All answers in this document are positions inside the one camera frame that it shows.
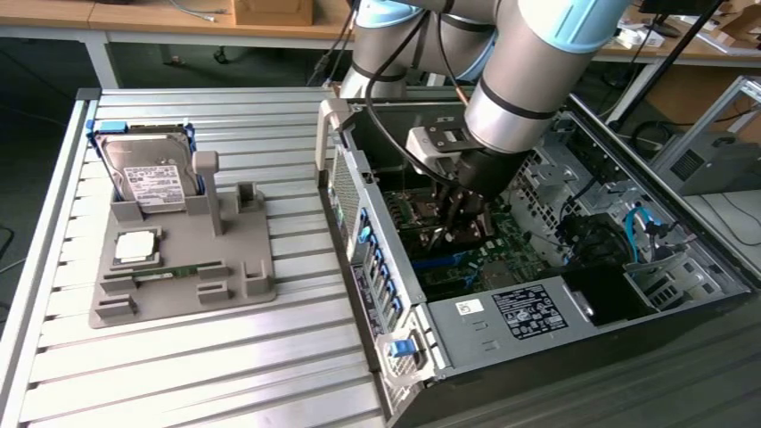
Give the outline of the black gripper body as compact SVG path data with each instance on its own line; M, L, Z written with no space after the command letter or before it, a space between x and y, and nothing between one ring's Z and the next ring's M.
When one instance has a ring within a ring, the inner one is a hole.
M459 190L468 202L482 205L502 193L524 165L529 152L501 153L490 149L464 151L456 162Z

